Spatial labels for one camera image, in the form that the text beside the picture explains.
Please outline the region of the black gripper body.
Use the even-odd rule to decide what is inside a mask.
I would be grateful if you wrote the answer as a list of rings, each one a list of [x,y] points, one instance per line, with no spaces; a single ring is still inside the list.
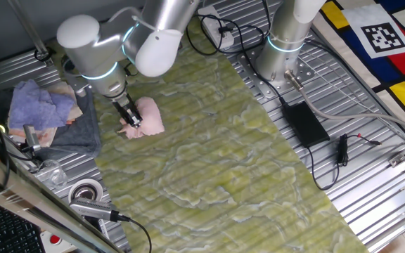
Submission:
[[[120,98],[118,98],[117,100],[113,100],[112,104],[114,105],[115,109],[119,112],[123,120],[127,120],[127,117],[131,116],[132,111],[138,112],[129,94],[125,94]]]

